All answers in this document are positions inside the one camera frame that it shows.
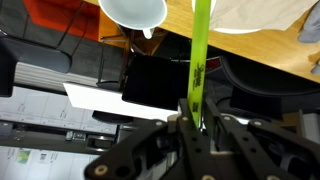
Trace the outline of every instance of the orange object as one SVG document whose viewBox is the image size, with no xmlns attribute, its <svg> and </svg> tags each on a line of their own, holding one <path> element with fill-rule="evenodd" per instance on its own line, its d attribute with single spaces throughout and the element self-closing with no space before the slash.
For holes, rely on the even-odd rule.
<svg viewBox="0 0 320 180">
<path fill-rule="evenodd" d="M 23 0 L 23 2 L 35 24 L 64 32 L 80 7 L 81 0 Z M 99 16 L 98 6 L 85 3 L 68 33 L 82 36 L 86 32 L 85 38 L 96 41 L 99 34 Z"/>
</svg>

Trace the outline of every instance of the white cup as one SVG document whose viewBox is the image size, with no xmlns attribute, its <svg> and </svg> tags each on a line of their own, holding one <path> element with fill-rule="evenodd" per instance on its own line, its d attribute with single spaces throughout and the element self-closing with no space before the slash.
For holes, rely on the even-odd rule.
<svg viewBox="0 0 320 180">
<path fill-rule="evenodd" d="M 167 17 L 165 0 L 99 0 L 99 5 L 115 23 L 142 30 L 147 39 Z"/>
</svg>

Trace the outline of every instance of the wooden table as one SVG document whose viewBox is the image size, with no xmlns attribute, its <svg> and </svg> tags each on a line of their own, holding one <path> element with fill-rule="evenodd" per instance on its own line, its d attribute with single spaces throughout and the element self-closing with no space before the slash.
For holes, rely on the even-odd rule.
<svg viewBox="0 0 320 180">
<path fill-rule="evenodd" d="M 194 15 L 191 0 L 166 2 L 168 16 L 160 27 L 191 38 Z M 208 44 L 320 83 L 320 75 L 310 73 L 315 62 L 320 59 L 320 43 L 302 44 L 297 41 L 307 14 L 308 12 L 286 31 L 263 30 L 239 35 L 210 31 Z"/>
</svg>

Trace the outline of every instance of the bolt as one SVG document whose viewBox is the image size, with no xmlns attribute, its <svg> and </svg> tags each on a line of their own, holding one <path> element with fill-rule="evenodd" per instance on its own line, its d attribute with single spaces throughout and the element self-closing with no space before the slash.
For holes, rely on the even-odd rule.
<svg viewBox="0 0 320 180">
<path fill-rule="evenodd" d="M 277 176 L 269 175 L 269 176 L 267 177 L 267 180 L 281 180 L 281 179 L 278 178 Z"/>
<path fill-rule="evenodd" d="M 215 180 L 215 179 L 211 175 L 204 175 L 202 176 L 201 180 Z"/>
<path fill-rule="evenodd" d="M 231 120 L 231 118 L 230 118 L 229 116 L 225 116 L 225 117 L 223 117 L 223 119 L 224 119 L 224 120 L 227 120 L 227 121 L 230 121 L 230 120 Z"/>
<path fill-rule="evenodd" d="M 158 122 L 156 122 L 156 125 L 157 125 L 157 126 L 161 126 L 161 125 L 162 125 L 162 122 L 158 121 Z"/>
<path fill-rule="evenodd" d="M 94 174 L 97 176 L 103 176 L 107 172 L 108 172 L 108 167 L 104 164 L 101 164 L 94 169 Z"/>
<path fill-rule="evenodd" d="M 253 124 L 256 125 L 256 126 L 261 126 L 262 125 L 262 123 L 259 122 L 259 121 L 255 121 Z"/>
</svg>

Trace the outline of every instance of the screw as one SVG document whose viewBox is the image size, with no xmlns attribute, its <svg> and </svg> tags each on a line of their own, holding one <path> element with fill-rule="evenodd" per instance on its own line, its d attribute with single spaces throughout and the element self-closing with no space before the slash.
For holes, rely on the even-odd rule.
<svg viewBox="0 0 320 180">
<path fill-rule="evenodd" d="M 231 120 L 231 118 L 230 118 L 229 116 L 225 116 L 225 117 L 223 117 L 223 119 L 224 119 L 224 120 L 227 120 L 227 121 L 230 121 L 230 120 Z"/>
<path fill-rule="evenodd" d="M 161 126 L 161 125 L 162 125 L 162 122 L 158 121 L 158 122 L 156 122 L 156 125 L 157 125 L 157 126 Z"/>
<path fill-rule="evenodd" d="M 215 179 L 211 175 L 204 175 L 202 176 L 201 180 L 215 180 Z"/>
<path fill-rule="evenodd" d="M 259 121 L 255 121 L 253 124 L 256 125 L 256 126 L 261 126 L 262 125 L 262 123 L 259 122 Z"/>
<path fill-rule="evenodd" d="M 269 175 L 269 176 L 267 177 L 267 180 L 281 180 L 281 179 L 278 178 L 277 176 Z"/>
<path fill-rule="evenodd" d="M 108 167 L 104 164 L 101 164 L 94 169 L 94 174 L 97 176 L 103 176 L 107 172 L 108 172 Z"/>
</svg>

